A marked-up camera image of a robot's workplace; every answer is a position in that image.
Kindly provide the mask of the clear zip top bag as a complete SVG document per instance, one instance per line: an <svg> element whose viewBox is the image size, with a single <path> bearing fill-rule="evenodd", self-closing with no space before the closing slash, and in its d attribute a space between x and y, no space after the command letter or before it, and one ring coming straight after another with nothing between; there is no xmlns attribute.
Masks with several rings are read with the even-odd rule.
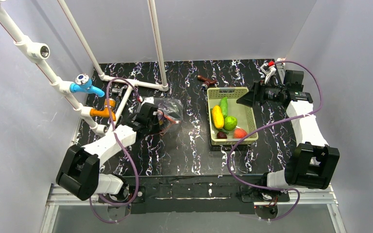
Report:
<svg viewBox="0 0 373 233"><path fill-rule="evenodd" d="M160 131L156 134L171 133L181 128L183 121L184 106L178 99L173 98L155 98L154 104L158 106L158 117Z"/></svg>

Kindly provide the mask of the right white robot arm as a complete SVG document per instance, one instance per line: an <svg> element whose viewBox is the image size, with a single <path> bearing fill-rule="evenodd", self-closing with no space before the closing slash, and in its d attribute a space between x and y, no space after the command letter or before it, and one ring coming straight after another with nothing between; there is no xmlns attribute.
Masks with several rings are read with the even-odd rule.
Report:
<svg viewBox="0 0 373 233"><path fill-rule="evenodd" d="M339 150L329 146L322 136L316 116L313 114L313 99L303 91L302 71L286 72L284 83L272 83L276 69L262 69L264 78L257 79L251 90L237 103L254 107L266 102L277 102L285 108L295 133L297 147L284 169L267 172L261 186L272 189L306 187L326 189L339 161Z"/></svg>

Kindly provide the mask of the red fake tomato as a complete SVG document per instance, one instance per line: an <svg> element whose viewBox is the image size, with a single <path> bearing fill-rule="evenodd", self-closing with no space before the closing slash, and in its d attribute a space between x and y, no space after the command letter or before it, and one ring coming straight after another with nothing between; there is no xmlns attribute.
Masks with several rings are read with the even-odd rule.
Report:
<svg viewBox="0 0 373 233"><path fill-rule="evenodd" d="M248 133L247 133L246 130L244 130L242 128L236 128L234 130L233 138L234 139L241 139L241 138L244 138L247 135L248 135Z"/></svg>

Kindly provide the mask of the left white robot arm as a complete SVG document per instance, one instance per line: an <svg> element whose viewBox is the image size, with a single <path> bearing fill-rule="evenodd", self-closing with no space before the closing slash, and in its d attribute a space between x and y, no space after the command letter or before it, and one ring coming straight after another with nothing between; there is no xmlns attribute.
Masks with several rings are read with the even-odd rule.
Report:
<svg viewBox="0 0 373 233"><path fill-rule="evenodd" d="M56 184L80 200L87 200L94 194L118 194L124 181L100 173L101 166L120 151L159 131L158 106L143 103L129 120L101 139L84 146L70 146L58 171Z"/></svg>

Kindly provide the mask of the green fake cucumber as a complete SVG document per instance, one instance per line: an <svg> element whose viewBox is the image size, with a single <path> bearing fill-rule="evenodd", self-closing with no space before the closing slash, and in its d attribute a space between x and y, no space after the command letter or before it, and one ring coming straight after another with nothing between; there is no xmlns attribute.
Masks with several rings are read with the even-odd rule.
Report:
<svg viewBox="0 0 373 233"><path fill-rule="evenodd" d="M223 118L226 118L228 116L228 98L223 97L220 100L220 108Z"/></svg>

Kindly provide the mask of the dark green fake chili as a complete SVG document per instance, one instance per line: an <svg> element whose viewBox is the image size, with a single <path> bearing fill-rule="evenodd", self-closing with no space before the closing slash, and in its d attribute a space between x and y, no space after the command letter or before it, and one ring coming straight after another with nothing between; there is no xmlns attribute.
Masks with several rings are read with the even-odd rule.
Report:
<svg viewBox="0 0 373 233"><path fill-rule="evenodd" d="M214 129L217 130L218 132L223 132L225 134L229 134L229 132L227 130L225 130L224 128L218 129L218 128L215 127L215 121L213 119L212 110L213 110L213 108L211 108L209 110L209 113L210 113L210 117L209 118L210 118L210 120L212 122L212 126L214 127Z"/></svg>

